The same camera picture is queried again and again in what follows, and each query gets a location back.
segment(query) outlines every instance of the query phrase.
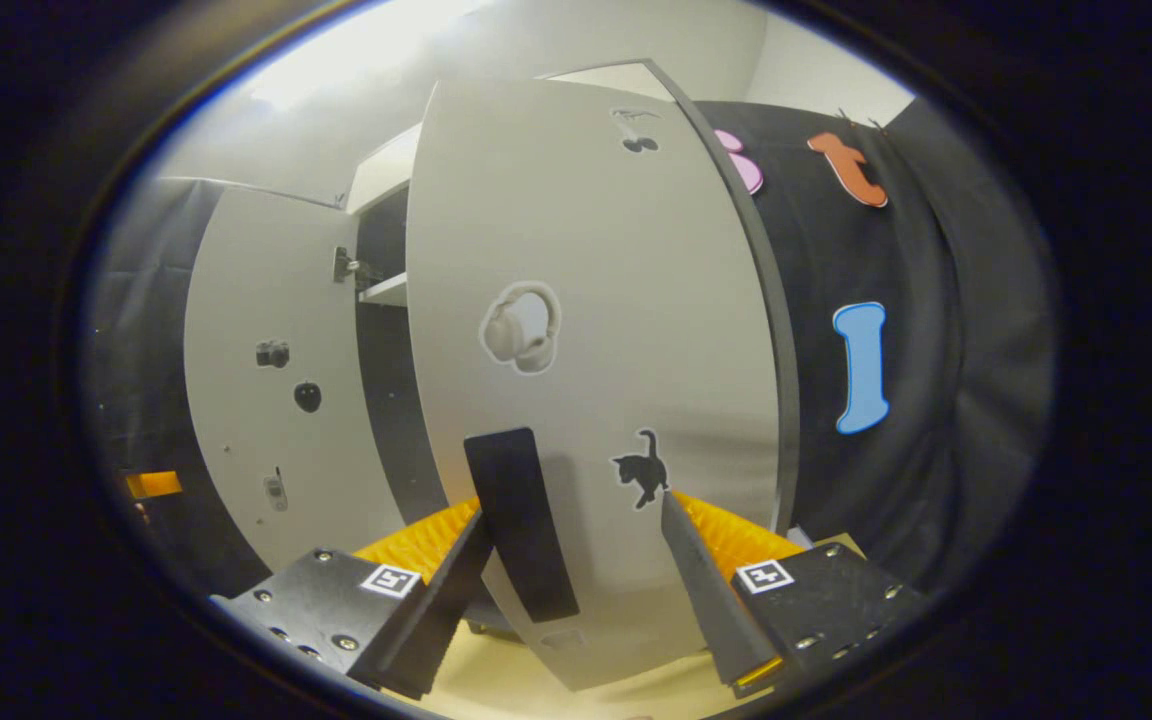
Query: orange object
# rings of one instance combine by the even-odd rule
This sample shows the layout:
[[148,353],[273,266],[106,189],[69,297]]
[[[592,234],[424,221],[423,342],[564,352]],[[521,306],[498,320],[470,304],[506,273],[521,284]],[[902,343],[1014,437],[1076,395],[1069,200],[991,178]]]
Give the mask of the orange object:
[[136,500],[142,500],[142,498],[146,497],[173,495],[173,493],[182,492],[182,488],[180,488],[180,478],[175,471],[128,475],[127,488],[132,492],[132,497]]
[[727,582],[732,582],[732,575],[742,566],[780,560],[804,551],[771,530],[741,518],[735,511],[723,510],[722,507],[682,495],[677,491],[673,491],[673,495],[679,499],[682,509],[687,510],[687,516],[695,524],[696,532],[700,533],[708,554],[714,558],[714,564],[718,564],[719,573]]
[[844,190],[856,200],[864,202],[871,209],[887,205],[887,191],[865,179],[865,173],[861,169],[865,156],[862,156],[859,150],[848,147],[833,132],[820,132],[808,142],[808,146],[826,156],[833,174],[838,176],[838,182],[841,182]]
[[438,566],[452,551],[453,544],[465,532],[475,513],[479,510],[479,498],[439,510],[429,518],[417,520],[396,533],[369,544],[353,553],[369,562],[393,564],[394,568],[419,573],[425,583],[434,577]]

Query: orange letter cutout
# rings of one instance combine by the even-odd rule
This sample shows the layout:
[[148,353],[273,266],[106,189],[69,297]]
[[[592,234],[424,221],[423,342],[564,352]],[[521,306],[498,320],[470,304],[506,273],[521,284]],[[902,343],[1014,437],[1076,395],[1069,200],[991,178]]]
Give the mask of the orange letter cutout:
[[877,184],[870,184],[865,179],[865,173],[861,172],[861,164],[865,161],[865,156],[862,156],[859,150],[848,147],[833,132],[820,132],[808,142],[808,146],[826,156],[826,159],[829,160],[829,167],[833,168],[833,174],[838,176],[838,182],[841,182],[844,190],[856,200],[872,205],[874,209],[887,205],[887,192]]

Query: orange foam pad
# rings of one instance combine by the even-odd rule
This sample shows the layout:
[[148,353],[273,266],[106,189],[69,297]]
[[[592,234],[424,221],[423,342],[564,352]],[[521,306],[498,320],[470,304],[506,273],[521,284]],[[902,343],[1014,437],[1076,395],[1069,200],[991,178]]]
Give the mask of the orange foam pad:
[[438,566],[452,551],[453,544],[465,532],[475,513],[479,510],[479,498],[470,498],[464,502],[439,510],[427,518],[417,520],[392,536],[369,544],[365,548],[353,553],[354,556],[369,562],[393,564],[394,568],[419,573],[425,584],[434,577]]
[[723,510],[722,507],[682,495],[677,491],[673,491],[673,495],[679,499],[682,509],[687,510],[687,516],[691,518],[691,524],[695,524],[696,532],[700,535],[705,547],[708,547],[714,564],[718,564],[719,573],[727,582],[732,582],[732,575],[742,566],[780,560],[805,550],[768,529],[741,518],[735,511]]
[[136,500],[182,492],[180,491],[180,478],[173,471],[166,471],[166,473],[128,475],[127,488],[132,492],[132,497]]

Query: black rubber pad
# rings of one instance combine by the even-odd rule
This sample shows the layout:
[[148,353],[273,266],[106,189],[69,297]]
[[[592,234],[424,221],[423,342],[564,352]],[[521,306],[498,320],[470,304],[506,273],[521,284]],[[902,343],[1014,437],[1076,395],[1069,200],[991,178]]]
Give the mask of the black rubber pad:
[[467,438],[465,456],[500,564],[532,623],[579,614],[531,429]]

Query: yellow foam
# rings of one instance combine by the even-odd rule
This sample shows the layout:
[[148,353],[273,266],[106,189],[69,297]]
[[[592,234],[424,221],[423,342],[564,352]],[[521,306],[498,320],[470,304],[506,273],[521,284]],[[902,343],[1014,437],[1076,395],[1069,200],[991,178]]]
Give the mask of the yellow foam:
[[166,473],[128,475],[127,488],[132,492],[132,497],[136,500],[182,492],[182,488],[180,488],[180,478],[174,471],[166,471]]
[[763,680],[765,679],[765,676],[768,676],[772,673],[776,673],[776,670],[780,670],[781,665],[785,665],[785,661],[781,660],[781,655],[773,657],[773,659],[768,660],[767,662],[764,662],[764,665],[755,667],[755,669],[750,670],[749,673],[745,673],[744,676],[741,676],[740,680],[736,680],[736,684],[749,685],[751,683],[756,683],[758,682],[758,680]]
[[447,558],[453,544],[456,544],[456,539],[470,524],[470,518],[473,518],[477,510],[479,510],[479,498],[470,498],[448,507],[447,510],[435,511],[429,518],[417,520],[396,533],[371,543],[353,554],[370,562],[382,562],[419,573],[429,584],[438,566],[444,563],[444,558]]
[[735,511],[723,510],[722,507],[681,492],[675,491],[673,495],[679,499],[682,509],[687,510],[696,532],[700,533],[702,541],[708,547],[714,564],[718,564],[719,573],[728,582],[732,582],[732,575],[741,566],[780,560],[804,551],[771,530],[741,518]]
[[818,541],[814,541],[814,546],[820,547],[824,544],[829,544],[832,541],[842,543],[847,547],[849,547],[851,552],[855,552],[856,555],[859,555],[861,559],[869,560],[867,558],[865,558],[864,551],[861,551],[859,544],[856,544],[856,541],[851,539],[851,536],[848,533],[838,533],[836,536],[829,536],[824,539],[818,539]]

